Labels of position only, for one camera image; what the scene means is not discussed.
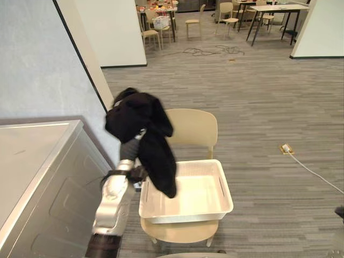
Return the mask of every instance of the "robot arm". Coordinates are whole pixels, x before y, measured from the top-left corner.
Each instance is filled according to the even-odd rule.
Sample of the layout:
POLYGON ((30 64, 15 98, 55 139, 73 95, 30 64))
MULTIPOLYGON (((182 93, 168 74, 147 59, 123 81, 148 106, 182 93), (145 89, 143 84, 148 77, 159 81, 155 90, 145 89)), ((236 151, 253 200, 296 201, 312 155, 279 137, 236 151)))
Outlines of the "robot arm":
POLYGON ((96 211, 87 258, 114 258, 127 222, 130 202, 134 196, 130 173, 138 155, 139 142, 146 130, 120 147, 120 162, 110 171, 102 188, 102 200, 96 211))

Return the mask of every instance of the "white plastic basket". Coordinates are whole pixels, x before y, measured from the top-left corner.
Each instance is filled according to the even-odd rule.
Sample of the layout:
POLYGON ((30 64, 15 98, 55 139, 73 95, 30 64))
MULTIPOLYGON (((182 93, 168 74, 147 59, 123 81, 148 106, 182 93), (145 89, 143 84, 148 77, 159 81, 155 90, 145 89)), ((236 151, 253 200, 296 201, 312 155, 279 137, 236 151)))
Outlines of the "white plastic basket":
POLYGON ((158 16, 153 19, 154 28, 162 29, 169 25, 169 17, 168 16, 158 16))
POLYGON ((218 160, 177 162, 177 195, 170 199, 149 178, 143 183, 139 214, 149 222, 181 223, 222 219, 233 202, 218 160))

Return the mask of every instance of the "black cloth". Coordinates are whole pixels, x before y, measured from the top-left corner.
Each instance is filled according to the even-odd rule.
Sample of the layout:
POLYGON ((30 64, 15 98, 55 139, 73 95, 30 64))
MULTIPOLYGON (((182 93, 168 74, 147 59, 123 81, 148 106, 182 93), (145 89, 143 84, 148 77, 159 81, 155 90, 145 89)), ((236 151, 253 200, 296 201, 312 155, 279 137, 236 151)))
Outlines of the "black cloth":
POLYGON ((143 128, 147 131, 140 140, 138 158, 154 186, 173 198, 177 193, 176 161, 165 139, 172 136, 173 127, 158 98, 128 88, 106 114, 105 129, 124 144, 143 128))

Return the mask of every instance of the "washing machine lid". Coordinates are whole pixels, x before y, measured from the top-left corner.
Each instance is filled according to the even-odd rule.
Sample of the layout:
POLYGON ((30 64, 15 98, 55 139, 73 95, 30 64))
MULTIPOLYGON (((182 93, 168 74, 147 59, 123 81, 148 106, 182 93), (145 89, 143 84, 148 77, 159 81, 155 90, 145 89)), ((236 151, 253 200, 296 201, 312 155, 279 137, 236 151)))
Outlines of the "washing machine lid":
POLYGON ((0 126, 0 249, 79 120, 0 126))

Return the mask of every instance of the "floor outlet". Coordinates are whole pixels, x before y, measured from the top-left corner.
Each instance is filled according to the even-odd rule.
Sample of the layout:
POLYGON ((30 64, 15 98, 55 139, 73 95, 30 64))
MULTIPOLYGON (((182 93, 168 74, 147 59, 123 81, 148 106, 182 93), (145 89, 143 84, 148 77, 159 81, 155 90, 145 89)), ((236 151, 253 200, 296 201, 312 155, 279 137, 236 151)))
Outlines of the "floor outlet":
POLYGON ((283 155, 287 155, 288 154, 288 151, 286 149, 289 149, 289 153, 290 154, 295 154, 289 144, 280 145, 279 149, 281 150, 283 155))

